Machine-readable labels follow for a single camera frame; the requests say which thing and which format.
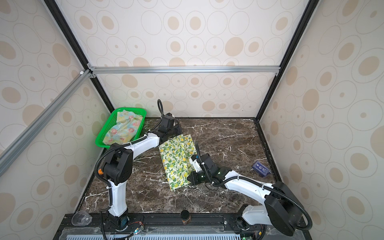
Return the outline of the lemon print green skirt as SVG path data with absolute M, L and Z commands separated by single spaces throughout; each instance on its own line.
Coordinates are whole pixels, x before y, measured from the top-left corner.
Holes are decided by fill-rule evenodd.
M 189 185 L 187 177 L 195 170 L 190 158 L 196 154 L 191 135 L 176 136 L 160 145 L 159 150 L 170 190 Z

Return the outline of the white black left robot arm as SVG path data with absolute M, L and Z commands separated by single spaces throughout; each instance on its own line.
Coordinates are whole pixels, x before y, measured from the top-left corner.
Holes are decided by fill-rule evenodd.
M 108 214 L 120 220 L 126 214 L 126 185 L 133 172 L 136 157 L 166 141 L 182 134 L 179 121 L 171 114 L 165 114 L 163 103 L 157 101 L 161 119 L 143 137 L 122 145 L 113 144 L 97 161 L 95 176 L 107 185 L 109 191 Z

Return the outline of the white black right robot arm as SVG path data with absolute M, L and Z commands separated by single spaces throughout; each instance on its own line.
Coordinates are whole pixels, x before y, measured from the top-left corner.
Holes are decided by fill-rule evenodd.
M 195 149 L 196 154 L 190 158 L 194 171 L 187 178 L 192 185 L 209 184 L 214 189 L 235 191 L 259 203 L 241 208 L 234 220 L 238 229 L 247 231 L 254 225 L 272 225 L 291 237 L 296 230 L 308 231 L 313 227 L 310 214 L 283 182 L 270 184 L 245 177 L 230 168 L 219 167 L 209 154 L 201 154 L 198 144 Z

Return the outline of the floral pastel skirt in basket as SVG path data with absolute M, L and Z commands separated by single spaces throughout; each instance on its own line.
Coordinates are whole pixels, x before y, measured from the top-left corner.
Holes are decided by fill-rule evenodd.
M 113 113 L 101 131 L 101 143 L 105 146 L 126 144 L 139 132 L 144 117 L 132 111 L 122 110 Z

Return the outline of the brown cylindrical knob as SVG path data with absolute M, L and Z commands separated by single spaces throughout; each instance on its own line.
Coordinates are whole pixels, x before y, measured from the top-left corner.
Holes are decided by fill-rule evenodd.
M 191 214 L 190 214 L 190 212 L 188 210 L 181 211 L 180 218 L 181 218 L 182 223 L 184 225 L 187 225 L 191 221 L 191 219 L 192 219 L 191 218 Z

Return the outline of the blue card box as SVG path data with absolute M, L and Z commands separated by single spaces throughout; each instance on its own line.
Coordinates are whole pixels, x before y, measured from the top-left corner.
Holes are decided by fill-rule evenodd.
M 252 169 L 257 172 L 262 178 L 265 178 L 271 173 L 270 169 L 264 164 L 262 164 L 260 161 L 255 162 L 252 165 Z

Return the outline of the green plastic basket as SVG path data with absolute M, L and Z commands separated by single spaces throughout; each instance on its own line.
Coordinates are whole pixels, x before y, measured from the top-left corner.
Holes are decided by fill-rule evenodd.
M 125 144 L 137 140 L 144 126 L 147 111 L 142 108 L 118 108 L 107 118 L 95 143 L 109 149 L 113 143 Z

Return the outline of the clear plastic cup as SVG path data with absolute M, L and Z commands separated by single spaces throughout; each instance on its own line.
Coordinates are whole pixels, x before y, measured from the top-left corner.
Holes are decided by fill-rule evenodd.
M 73 226 L 84 227 L 89 225 L 92 219 L 92 216 L 86 211 L 78 211 L 73 215 L 71 222 Z

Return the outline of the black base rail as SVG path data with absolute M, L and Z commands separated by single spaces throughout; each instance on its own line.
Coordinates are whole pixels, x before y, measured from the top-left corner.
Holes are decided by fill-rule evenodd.
M 91 214 L 87 226 L 75 226 L 65 215 L 55 240 L 309 240 L 309 233 L 286 236 L 273 226 L 241 226 L 237 214 L 129 214 L 127 226 L 118 230 L 106 215 Z

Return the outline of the silver aluminium rail back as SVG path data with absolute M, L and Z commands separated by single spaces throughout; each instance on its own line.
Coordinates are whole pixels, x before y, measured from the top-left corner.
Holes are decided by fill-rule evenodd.
M 279 66 L 94 67 L 94 74 L 278 73 Z

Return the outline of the silver aluminium rail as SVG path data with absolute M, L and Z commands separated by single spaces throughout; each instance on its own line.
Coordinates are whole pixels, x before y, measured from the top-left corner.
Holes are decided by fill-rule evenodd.
M 278 73 L 279 66 L 94 67 L 94 74 Z
M 41 132 L 48 122 L 57 114 L 83 82 L 91 76 L 90 70 L 83 70 L 40 115 L 9 145 L 1 154 L 1 175 L 3 175 L 32 140 Z

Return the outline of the silver aluminium rail left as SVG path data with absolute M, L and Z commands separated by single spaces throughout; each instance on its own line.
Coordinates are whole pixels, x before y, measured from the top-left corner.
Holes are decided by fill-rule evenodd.
M 83 82 L 91 76 L 90 70 L 83 70 L 40 115 L 9 145 L 1 154 L 1 175 L 3 175 L 32 140 L 41 132 L 48 122 L 57 114 Z

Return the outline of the black corner frame post left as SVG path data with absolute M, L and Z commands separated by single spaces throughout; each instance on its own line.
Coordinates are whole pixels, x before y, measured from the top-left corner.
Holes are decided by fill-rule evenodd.
M 90 68 L 90 63 L 80 46 L 77 38 L 75 37 L 71 27 L 69 26 L 67 20 L 65 19 L 64 15 L 62 14 L 61 10 L 59 9 L 59 5 L 56 3 L 56 1 L 51 0 L 44 0 L 44 4 L 47 6 L 50 14 L 54 18 L 56 24 L 58 25 L 59 29 L 63 33 L 64 37 L 66 38 L 67 42 L 69 43 L 72 51 L 74 52 L 75 56 L 79 60 L 81 66 L 85 70 L 89 70 L 91 72 L 91 82 L 93 86 L 95 87 L 96 91 L 98 92 L 99 96 L 101 97 L 103 103 L 107 107 L 110 113 L 112 113 L 115 108 L 107 96 L 107 93 L 105 89 L 103 88 L 100 80 L 96 76 L 96 74 L 93 73 L 93 71 Z

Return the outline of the black corner frame post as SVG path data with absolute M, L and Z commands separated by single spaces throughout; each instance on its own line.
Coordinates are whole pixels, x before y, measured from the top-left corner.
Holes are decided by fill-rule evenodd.
M 71 27 L 69 26 L 67 20 L 65 19 L 64 15 L 62 14 L 61 10 L 59 9 L 59 5 L 56 3 L 56 1 L 51 0 L 44 0 L 44 4 L 47 6 L 50 14 L 54 18 L 56 24 L 58 25 L 59 29 L 63 33 L 64 37 L 66 38 L 67 42 L 69 43 L 72 51 L 74 52 L 75 56 L 79 60 L 81 66 L 85 70 L 89 70 L 91 72 L 91 82 L 93 86 L 95 87 L 96 91 L 98 92 L 99 96 L 101 97 L 103 103 L 107 107 L 110 113 L 112 113 L 115 108 L 107 96 L 107 93 L 105 89 L 103 88 L 100 80 L 96 76 L 96 74 L 93 73 L 93 71 L 90 68 L 90 63 L 80 46 L 77 38 L 75 37 Z
M 291 58 L 311 20 L 311 17 L 313 16 L 314 12 L 316 11 L 316 8 L 319 4 L 319 0 L 310 0 L 308 1 L 308 4 L 303 12 L 302 17 L 299 20 L 298 26 L 293 34 L 293 37 L 288 44 L 288 48 L 282 58 L 281 64 L 280 64 L 280 70 L 277 73 L 277 75 L 274 77 L 267 94 L 262 102 L 261 108 L 256 116 L 255 123 L 259 123 L 280 83 L 281 78 L 283 77 L 283 74 L 285 73 Z

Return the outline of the black corner frame post right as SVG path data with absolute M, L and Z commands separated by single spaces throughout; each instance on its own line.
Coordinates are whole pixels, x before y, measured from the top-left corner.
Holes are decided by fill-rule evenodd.
M 280 83 L 281 78 L 283 77 L 283 74 L 285 73 L 291 58 L 311 20 L 311 17 L 313 16 L 314 12 L 316 11 L 316 8 L 319 4 L 319 0 L 310 0 L 308 1 L 308 4 L 303 12 L 302 17 L 299 20 L 298 26 L 293 34 L 293 37 L 288 44 L 288 48 L 282 58 L 281 64 L 280 64 L 280 70 L 277 73 L 277 75 L 274 77 L 267 94 L 262 102 L 261 108 L 256 116 L 255 123 L 259 123 Z

